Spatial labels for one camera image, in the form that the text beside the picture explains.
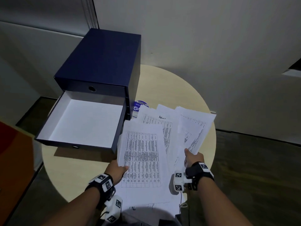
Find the dark wooden floor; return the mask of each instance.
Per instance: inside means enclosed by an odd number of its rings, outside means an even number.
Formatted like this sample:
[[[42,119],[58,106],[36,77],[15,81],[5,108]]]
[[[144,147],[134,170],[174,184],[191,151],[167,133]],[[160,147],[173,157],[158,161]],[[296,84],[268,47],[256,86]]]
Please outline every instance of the dark wooden floor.
[[[42,98],[19,126],[36,134],[53,103]],[[238,133],[216,131],[216,137],[211,170],[247,218],[254,225],[301,225],[301,148]],[[42,169],[8,225],[38,226],[63,203]]]

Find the person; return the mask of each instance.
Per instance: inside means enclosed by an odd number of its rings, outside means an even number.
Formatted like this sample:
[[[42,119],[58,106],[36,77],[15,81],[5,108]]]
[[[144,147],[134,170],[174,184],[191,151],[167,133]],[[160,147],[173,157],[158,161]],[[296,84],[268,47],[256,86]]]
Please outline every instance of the person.
[[[199,152],[194,155],[185,149],[185,155],[187,167],[195,162],[204,162],[204,156]],[[127,170],[128,166],[118,166],[117,160],[113,160],[105,173],[111,175],[113,184],[116,185]],[[198,182],[196,192],[201,200],[208,226],[252,225],[211,178],[202,177]],[[97,188],[91,187],[66,204],[43,226],[84,226],[93,216],[99,200],[100,192]]]

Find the person's right forearm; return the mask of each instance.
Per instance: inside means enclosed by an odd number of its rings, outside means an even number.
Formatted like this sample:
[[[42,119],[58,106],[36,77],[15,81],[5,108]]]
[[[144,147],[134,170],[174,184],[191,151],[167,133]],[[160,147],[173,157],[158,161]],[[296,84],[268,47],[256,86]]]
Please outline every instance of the person's right forearm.
[[[198,196],[209,226],[252,225],[211,178],[200,179]]]

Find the blue and white package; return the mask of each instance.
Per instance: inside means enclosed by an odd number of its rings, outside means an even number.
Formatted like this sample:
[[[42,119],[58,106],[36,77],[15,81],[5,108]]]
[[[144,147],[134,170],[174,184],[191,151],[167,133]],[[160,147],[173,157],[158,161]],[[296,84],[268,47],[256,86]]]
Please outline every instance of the blue and white package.
[[[147,103],[144,102],[144,101],[135,101],[135,103],[134,103],[134,110],[133,110],[133,114],[132,114],[133,118],[137,118],[138,112],[139,112],[139,109],[140,109],[141,105],[145,105],[145,106],[149,107],[147,105]]]

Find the black wrist strap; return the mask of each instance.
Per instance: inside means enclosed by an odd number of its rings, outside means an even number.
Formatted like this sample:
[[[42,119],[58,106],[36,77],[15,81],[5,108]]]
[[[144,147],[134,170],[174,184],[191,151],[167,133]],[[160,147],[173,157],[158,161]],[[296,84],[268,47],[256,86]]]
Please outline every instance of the black wrist strap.
[[[87,186],[85,191],[91,187],[97,188],[100,193],[99,202],[96,206],[97,209],[101,209],[103,204],[107,200],[111,200],[111,198],[116,192],[116,189],[113,185],[113,178],[111,177],[111,175],[108,174],[101,174],[93,178],[89,182],[89,185]]]
[[[195,162],[191,167],[185,170],[186,177],[192,180],[190,189],[198,190],[198,183],[202,177],[211,178],[214,181],[214,176],[203,162]]]

